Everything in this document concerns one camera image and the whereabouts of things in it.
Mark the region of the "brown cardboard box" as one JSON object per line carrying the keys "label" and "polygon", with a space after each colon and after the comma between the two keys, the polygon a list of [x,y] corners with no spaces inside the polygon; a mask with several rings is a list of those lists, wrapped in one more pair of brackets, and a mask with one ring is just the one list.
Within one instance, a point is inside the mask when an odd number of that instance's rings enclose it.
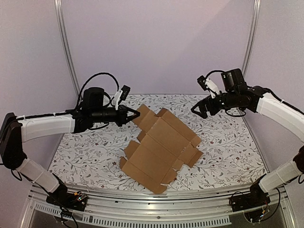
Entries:
{"label": "brown cardboard box", "polygon": [[162,194],[183,165],[193,167],[203,153],[200,137],[168,109],[158,113],[146,105],[133,123],[141,132],[130,141],[120,159],[120,169],[154,194]]}

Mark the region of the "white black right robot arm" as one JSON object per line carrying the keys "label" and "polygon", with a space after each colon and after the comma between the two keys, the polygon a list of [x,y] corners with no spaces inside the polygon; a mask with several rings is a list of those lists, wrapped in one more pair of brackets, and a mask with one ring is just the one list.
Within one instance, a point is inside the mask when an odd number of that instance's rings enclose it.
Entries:
{"label": "white black right robot arm", "polygon": [[[271,89],[247,85],[239,68],[230,71],[213,70],[197,79],[198,84],[209,92],[209,96],[198,101],[191,112],[206,119],[215,116],[221,110],[227,112],[237,108],[244,112],[249,110],[264,118],[274,121],[279,126],[266,133],[286,133],[277,136],[279,145],[287,142],[291,136],[304,141],[304,113],[279,98]],[[256,180],[246,195],[249,207],[256,207],[268,192],[281,185],[287,185],[304,173],[304,149],[301,147],[295,157]]]}

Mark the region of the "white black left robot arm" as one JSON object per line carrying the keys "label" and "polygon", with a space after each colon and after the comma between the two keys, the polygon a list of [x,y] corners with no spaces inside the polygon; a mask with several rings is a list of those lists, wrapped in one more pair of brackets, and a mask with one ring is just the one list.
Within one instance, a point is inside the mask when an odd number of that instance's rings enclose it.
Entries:
{"label": "white black left robot arm", "polygon": [[129,92],[130,88],[123,86],[105,105],[104,89],[91,87],[84,91],[83,100],[70,110],[32,116],[6,114],[0,130],[1,164],[39,185],[60,206],[67,206],[71,197],[66,185],[58,176],[30,159],[23,144],[66,133],[95,131],[110,123],[121,127],[140,116],[140,112],[121,103]]}

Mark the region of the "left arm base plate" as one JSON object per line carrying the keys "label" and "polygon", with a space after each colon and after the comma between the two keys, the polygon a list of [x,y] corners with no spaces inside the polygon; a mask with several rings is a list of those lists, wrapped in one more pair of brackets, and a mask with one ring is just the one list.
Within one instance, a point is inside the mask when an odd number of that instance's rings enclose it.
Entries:
{"label": "left arm base plate", "polygon": [[48,193],[46,202],[66,209],[85,211],[88,195],[81,191],[70,193],[67,189],[58,189]]}

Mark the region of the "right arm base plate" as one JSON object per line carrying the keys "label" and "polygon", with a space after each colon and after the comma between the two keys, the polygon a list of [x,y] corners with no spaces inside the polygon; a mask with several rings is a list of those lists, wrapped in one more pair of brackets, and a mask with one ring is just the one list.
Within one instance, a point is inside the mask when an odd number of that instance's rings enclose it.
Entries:
{"label": "right arm base plate", "polygon": [[240,191],[233,193],[229,198],[229,204],[233,212],[262,207],[256,211],[250,211],[244,214],[245,219],[250,223],[261,222],[268,208],[268,204],[271,202],[270,197],[268,193],[261,190],[258,183],[254,183],[249,190],[250,192],[246,194]]}

